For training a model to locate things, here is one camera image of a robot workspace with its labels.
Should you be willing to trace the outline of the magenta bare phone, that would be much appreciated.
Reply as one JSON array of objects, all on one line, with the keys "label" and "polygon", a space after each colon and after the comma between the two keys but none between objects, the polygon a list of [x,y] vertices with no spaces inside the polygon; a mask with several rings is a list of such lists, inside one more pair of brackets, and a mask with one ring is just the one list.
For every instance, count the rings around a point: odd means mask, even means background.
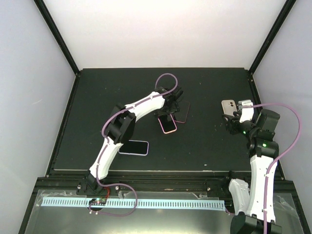
[{"label": "magenta bare phone", "polygon": [[179,111],[174,113],[174,120],[178,123],[185,123],[187,120],[189,108],[190,108],[190,102],[182,100],[178,103]]}]

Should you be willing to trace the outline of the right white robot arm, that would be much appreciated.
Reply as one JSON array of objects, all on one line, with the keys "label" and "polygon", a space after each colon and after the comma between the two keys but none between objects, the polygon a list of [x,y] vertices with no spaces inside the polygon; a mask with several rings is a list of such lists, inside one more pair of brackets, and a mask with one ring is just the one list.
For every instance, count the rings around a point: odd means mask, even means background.
[{"label": "right white robot arm", "polygon": [[280,234],[273,208],[275,159],[279,146],[273,140],[280,114],[263,109],[256,122],[253,112],[241,110],[232,115],[223,114],[226,129],[231,134],[242,134],[248,140],[251,182],[232,178],[222,183],[222,192],[232,196],[234,217],[230,225],[232,234]]}]

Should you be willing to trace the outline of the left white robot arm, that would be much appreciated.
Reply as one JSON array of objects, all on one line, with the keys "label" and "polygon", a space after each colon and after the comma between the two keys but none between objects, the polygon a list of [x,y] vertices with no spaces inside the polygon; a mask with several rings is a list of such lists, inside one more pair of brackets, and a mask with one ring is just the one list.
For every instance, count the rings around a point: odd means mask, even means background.
[{"label": "left white robot arm", "polygon": [[87,188],[98,195],[104,191],[109,168],[119,151],[134,134],[135,124],[144,116],[153,113],[155,117],[166,120],[179,112],[178,102],[183,91],[178,86],[172,90],[158,87],[148,96],[127,105],[116,105],[110,118],[102,128],[104,138],[101,150],[88,170],[85,180]]}]

